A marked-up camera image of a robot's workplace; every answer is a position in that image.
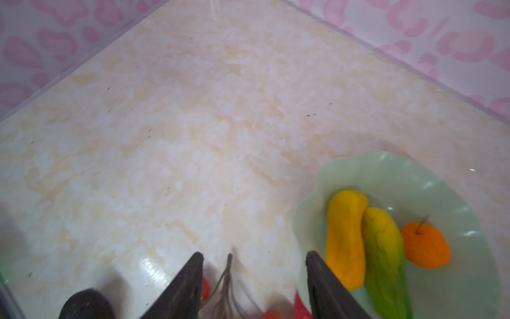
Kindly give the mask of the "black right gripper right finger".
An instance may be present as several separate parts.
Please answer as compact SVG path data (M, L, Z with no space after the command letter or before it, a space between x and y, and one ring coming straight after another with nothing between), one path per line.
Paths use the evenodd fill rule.
M316 251L305 258L313 318L370 319Z

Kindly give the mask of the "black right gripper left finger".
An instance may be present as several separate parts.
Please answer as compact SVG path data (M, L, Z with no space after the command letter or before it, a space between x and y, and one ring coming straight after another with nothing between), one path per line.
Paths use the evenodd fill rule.
M204 257L194 253L141 319L197 319L201 303Z

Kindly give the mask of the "red lychee bunch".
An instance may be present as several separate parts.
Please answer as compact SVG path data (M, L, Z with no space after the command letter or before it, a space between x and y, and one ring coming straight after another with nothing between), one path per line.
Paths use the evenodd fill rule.
M199 318L289 318L285 312L275 308L256 310L254 314L244 311L234 293L233 262L234 255L229 253L216 285L209 289L209 297L200 301Z

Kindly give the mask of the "yellow orange fake mango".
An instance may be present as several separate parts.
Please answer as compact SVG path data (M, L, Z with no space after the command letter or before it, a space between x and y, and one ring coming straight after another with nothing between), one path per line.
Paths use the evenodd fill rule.
M365 281L361 223L367 207L366 196L354 190L335 194L328 206L325 262L349 291L358 289Z

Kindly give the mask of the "yellow green fake fruit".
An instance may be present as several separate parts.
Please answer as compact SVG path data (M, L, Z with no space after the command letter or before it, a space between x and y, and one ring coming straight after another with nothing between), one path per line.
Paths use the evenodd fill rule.
M362 233L366 255L365 288L383 318L413 318L406 284L406 254L397 224L384 210L369 207Z

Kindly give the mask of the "dark fake avocado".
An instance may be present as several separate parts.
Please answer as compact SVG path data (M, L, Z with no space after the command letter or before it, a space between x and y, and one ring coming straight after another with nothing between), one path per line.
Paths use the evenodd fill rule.
M89 288L72 295L58 319L115 319L113 307L99 291Z

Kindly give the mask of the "small fake orange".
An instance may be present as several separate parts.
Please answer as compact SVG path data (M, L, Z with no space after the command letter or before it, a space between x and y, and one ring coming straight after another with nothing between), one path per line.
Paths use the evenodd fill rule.
M419 223L409 223L401 229L406 258L415 265L435 269L447 265L452 253L447 240L437 228L428 225L427 215Z

